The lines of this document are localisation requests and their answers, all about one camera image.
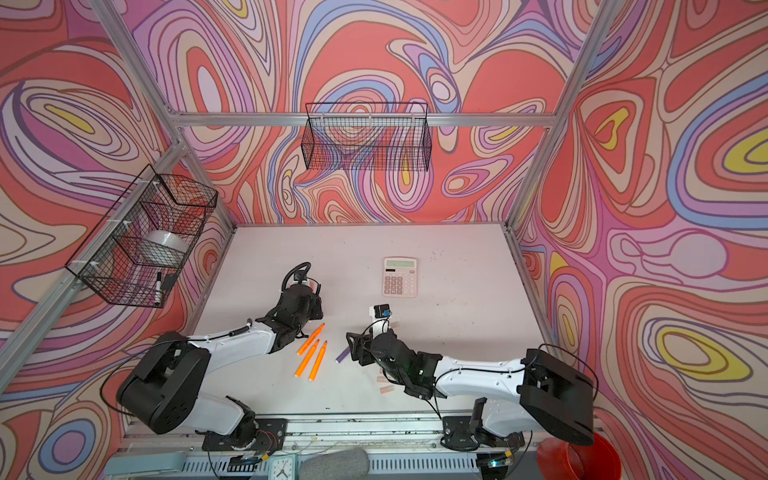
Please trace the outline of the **purple pen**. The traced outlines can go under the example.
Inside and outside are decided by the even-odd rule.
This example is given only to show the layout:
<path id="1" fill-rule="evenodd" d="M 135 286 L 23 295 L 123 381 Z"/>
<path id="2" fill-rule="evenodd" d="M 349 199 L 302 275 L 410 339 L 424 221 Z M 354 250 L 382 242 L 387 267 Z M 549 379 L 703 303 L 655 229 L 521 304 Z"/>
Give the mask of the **purple pen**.
<path id="1" fill-rule="evenodd" d="M 350 354 L 350 349 L 346 348 L 345 350 L 342 351 L 341 354 L 339 354 L 336 357 L 335 362 L 336 363 L 342 363 L 349 356 L 349 354 Z"/>

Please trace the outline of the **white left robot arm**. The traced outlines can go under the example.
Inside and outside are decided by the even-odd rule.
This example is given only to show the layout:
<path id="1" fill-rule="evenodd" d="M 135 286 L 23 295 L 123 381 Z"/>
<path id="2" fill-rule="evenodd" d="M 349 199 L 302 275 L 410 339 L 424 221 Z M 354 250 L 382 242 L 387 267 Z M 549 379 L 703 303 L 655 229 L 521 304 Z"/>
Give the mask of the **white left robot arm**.
<path id="1" fill-rule="evenodd" d="M 180 427 L 228 437 L 242 445 L 254 438 L 255 413 L 227 395 L 201 391 L 206 377 L 252 357 L 275 354 L 323 318 L 321 284 L 300 280 L 281 287 L 278 303 L 242 327 L 199 339 L 167 332 L 143 354 L 116 394 L 119 407 L 156 434 Z"/>

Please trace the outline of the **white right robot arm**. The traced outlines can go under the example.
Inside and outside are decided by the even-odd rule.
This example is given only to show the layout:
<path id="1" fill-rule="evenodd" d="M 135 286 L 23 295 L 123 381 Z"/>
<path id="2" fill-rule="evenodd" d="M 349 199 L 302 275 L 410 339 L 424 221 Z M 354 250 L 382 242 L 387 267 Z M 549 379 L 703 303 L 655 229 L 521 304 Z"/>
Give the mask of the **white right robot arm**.
<path id="1" fill-rule="evenodd" d="M 576 446 L 594 444 L 595 383 L 542 347 L 521 359 L 470 362 L 416 352 L 392 329 L 370 326 L 348 332 L 350 357 L 377 364 L 406 395 L 430 402 L 469 396 L 482 435 L 502 439 L 518 431 L 543 430 Z"/>

